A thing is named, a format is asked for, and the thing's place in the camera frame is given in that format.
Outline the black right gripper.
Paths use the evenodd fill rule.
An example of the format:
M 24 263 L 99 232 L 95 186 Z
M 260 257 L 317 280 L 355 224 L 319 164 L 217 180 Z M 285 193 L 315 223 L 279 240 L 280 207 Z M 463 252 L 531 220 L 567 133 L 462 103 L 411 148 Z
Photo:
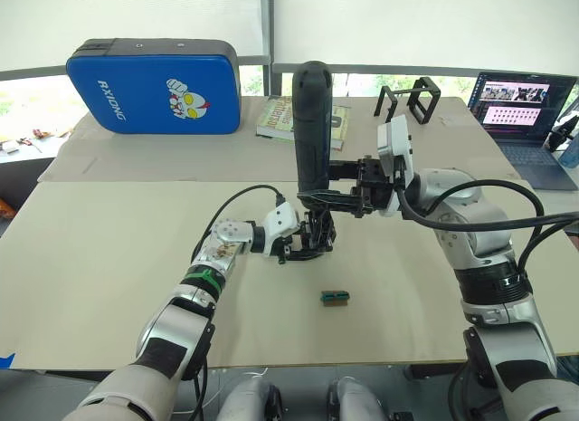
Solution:
M 373 212 L 389 217 L 399 210 L 394 185 L 384 173 L 379 159 L 364 157 L 355 161 L 330 160 L 328 178 L 356 179 L 355 195 L 329 189 L 299 191 L 297 197 L 308 210 L 349 213 L 355 217 Z

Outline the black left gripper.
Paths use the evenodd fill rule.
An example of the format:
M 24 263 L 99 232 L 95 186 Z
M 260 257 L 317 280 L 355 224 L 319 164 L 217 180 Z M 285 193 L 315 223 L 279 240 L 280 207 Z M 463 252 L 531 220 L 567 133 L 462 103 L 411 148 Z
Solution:
M 302 244 L 302 241 L 314 241 L 315 238 L 315 222 L 309 215 L 305 215 L 299 222 L 297 234 L 280 236 L 273 241 L 270 256 L 276 257 L 278 264 L 285 264 L 286 262 L 311 261 L 334 250 L 332 241 L 315 244 L 313 247 L 310 244 Z

